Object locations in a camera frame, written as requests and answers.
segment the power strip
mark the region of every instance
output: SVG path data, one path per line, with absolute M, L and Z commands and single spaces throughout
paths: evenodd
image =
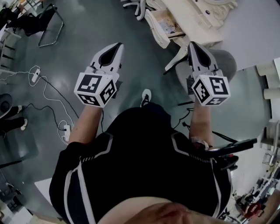
M 65 137 L 65 141 L 68 142 L 69 141 L 69 137 L 70 137 L 70 133 L 71 133 L 71 126 L 70 125 L 64 125 L 64 137 Z
M 31 79 L 32 82 L 36 82 L 36 80 L 38 79 L 39 74 L 41 73 L 40 69 L 37 69 L 33 75 L 33 78 Z

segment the white shoe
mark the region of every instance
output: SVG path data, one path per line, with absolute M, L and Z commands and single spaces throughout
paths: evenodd
M 21 130 L 24 131 L 27 126 L 27 119 L 24 119 L 24 125 L 21 126 Z
M 152 99 L 152 93 L 149 89 L 145 89 L 142 93 L 142 102 L 140 107 L 145 106 L 146 104 L 148 104 Z
M 17 113 L 19 113 L 20 111 L 22 111 L 22 105 L 17 106 L 18 107 L 18 111 Z

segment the black shirt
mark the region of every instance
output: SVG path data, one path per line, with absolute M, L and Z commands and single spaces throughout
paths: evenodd
M 212 165 L 184 153 L 190 150 L 195 150 L 191 141 L 158 114 L 131 108 L 90 145 L 71 143 L 60 153 L 49 190 L 52 205 L 68 221 L 65 178 L 81 161 L 96 223 L 120 202 L 141 196 L 165 198 L 213 216 L 219 197 Z M 73 173 L 68 208 L 74 223 L 88 223 L 78 179 Z

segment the gray floor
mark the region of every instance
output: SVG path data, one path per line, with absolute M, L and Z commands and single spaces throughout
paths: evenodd
M 189 97 L 174 73 L 163 76 L 164 67 L 175 56 L 178 47 L 171 43 L 167 49 L 156 44 L 145 20 L 137 21 L 135 7 L 123 9 L 118 0 L 60 0 L 56 6 L 64 18 L 65 27 L 54 46 L 38 48 L 40 34 L 23 35 L 17 43 L 15 71 L 29 71 L 34 65 L 41 67 L 41 75 L 48 77 L 59 91 L 70 101 L 78 114 L 83 105 L 73 93 L 80 72 L 89 65 L 93 55 L 103 47 L 122 42 L 125 45 L 124 62 L 120 73 L 123 82 L 116 100 L 105 107 L 104 127 L 125 109 L 139 106 L 143 89 L 152 90 L 152 101 L 164 107 L 172 116 L 172 125 L 186 113 L 186 107 L 178 103 L 189 101 Z M 58 30 L 59 20 L 55 16 L 49 26 Z M 46 36 L 51 41 L 53 32 Z M 57 120 L 70 123 L 59 102 L 47 101 L 42 95 L 44 81 L 35 87 L 28 84 L 27 74 L 18 74 L 1 86 L 0 93 L 13 96 L 14 105 L 34 103 L 36 107 L 50 105 Z M 230 83 L 232 97 L 220 107 L 213 109 L 213 130 L 237 140 L 257 137 L 270 118 L 268 102 L 263 100 L 263 80 L 254 68 L 238 72 Z M 61 97 L 50 86 L 46 96 Z M 77 117 L 67 103 L 65 106 L 74 121 Z M 20 199 L 25 206 L 45 215 L 57 216 L 52 206 L 44 199 L 34 182 L 50 178 L 65 144 L 59 139 L 53 115 L 49 109 L 36 111 L 28 108 L 28 127 L 10 131 L 0 140 L 0 162 L 9 162 L 23 157 L 24 162 L 4 168 L 7 179 L 24 194 Z M 185 119 L 190 123 L 190 116 Z M 179 125 L 178 131 L 188 135 L 187 128 Z M 216 145 L 227 143 L 215 139 Z

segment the drawer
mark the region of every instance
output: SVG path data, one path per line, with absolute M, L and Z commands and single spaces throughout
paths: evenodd
M 146 9 L 145 19 L 153 32 L 154 39 L 162 48 L 167 48 L 171 39 L 185 35 L 168 10 L 150 11 Z
M 162 2 L 162 0 L 147 0 L 147 5 L 156 9 L 156 10 L 164 10 L 167 9 L 166 5 Z

